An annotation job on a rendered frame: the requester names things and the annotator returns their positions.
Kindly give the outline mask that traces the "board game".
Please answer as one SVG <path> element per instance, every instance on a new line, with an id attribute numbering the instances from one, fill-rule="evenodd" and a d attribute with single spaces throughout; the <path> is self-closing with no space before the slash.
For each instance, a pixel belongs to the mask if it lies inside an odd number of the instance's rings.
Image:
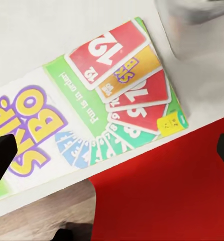
<path id="1" fill-rule="evenodd" d="M 0 86 L 0 200 L 190 129 L 140 17 Z"/>

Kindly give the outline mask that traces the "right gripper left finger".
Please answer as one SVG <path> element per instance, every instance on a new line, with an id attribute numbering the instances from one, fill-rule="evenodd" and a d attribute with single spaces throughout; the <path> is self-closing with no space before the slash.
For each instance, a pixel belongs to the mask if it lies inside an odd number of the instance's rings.
<path id="1" fill-rule="evenodd" d="M 18 152 L 14 134 L 0 136 L 0 180 Z"/>

